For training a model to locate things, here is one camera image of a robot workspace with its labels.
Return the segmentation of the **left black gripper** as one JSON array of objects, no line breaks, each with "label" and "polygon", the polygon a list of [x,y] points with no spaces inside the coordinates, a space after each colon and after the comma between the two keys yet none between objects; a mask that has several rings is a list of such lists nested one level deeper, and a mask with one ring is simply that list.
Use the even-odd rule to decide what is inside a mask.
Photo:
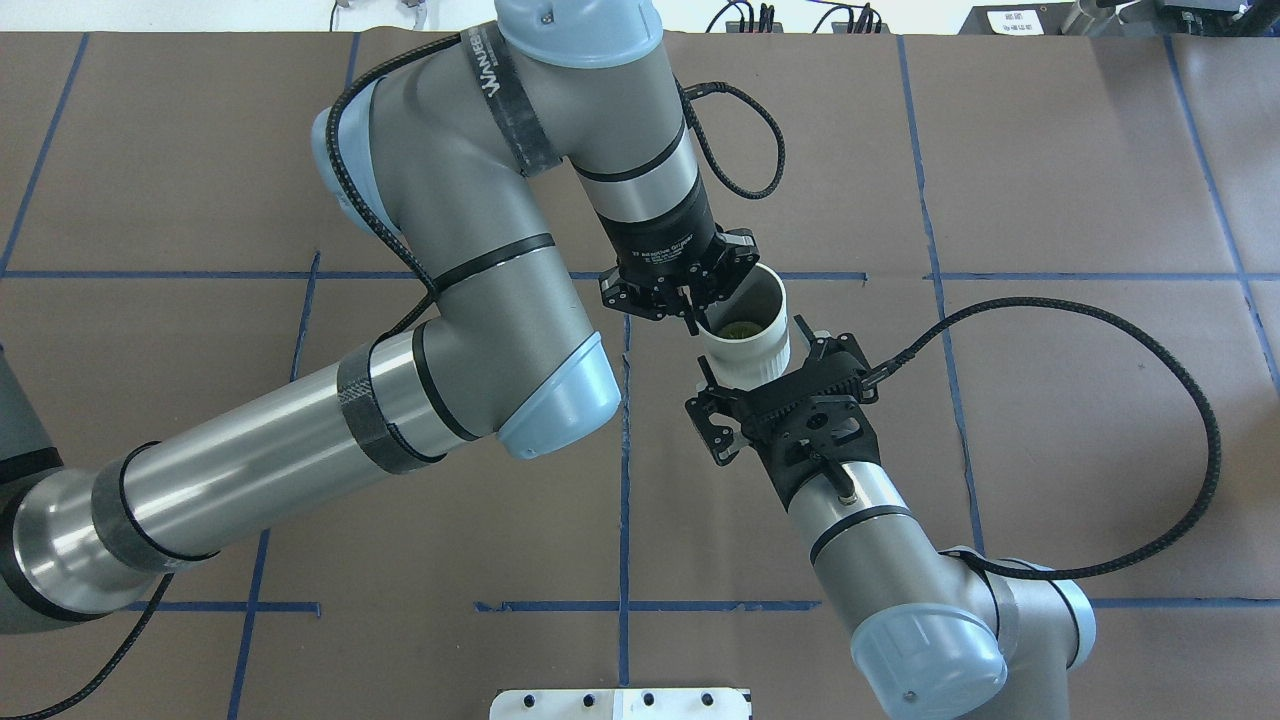
[{"label": "left black gripper", "polygon": [[732,296],[759,261],[748,228],[717,229],[707,190],[695,184],[684,200],[657,218],[618,222],[603,218],[617,266],[598,275],[602,304],[652,322],[678,318],[698,336],[696,301]]}]

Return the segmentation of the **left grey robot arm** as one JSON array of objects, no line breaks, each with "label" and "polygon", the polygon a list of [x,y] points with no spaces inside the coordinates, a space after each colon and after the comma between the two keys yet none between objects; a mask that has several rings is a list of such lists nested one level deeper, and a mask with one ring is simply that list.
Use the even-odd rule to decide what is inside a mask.
[{"label": "left grey robot arm", "polygon": [[411,287],[305,158],[356,44],[3,27],[3,338],[55,430],[170,433],[305,374],[325,278]]}]

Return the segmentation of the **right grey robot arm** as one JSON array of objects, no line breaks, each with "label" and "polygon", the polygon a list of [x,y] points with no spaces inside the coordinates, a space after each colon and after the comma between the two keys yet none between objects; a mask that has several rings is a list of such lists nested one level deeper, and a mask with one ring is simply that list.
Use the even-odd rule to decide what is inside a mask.
[{"label": "right grey robot arm", "polygon": [[1070,580],[1009,559],[979,568],[937,550],[881,464],[850,334],[812,336],[794,372],[737,388],[700,357],[687,414],[719,465],[760,459],[891,719],[1068,719],[1070,671],[1094,647],[1094,610]]}]

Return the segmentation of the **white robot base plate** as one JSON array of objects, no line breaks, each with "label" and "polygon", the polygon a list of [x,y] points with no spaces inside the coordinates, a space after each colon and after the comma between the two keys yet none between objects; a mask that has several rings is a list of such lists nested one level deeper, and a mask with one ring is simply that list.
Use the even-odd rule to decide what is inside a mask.
[{"label": "white robot base plate", "polygon": [[490,719],[754,719],[749,691],[659,687],[502,691]]}]

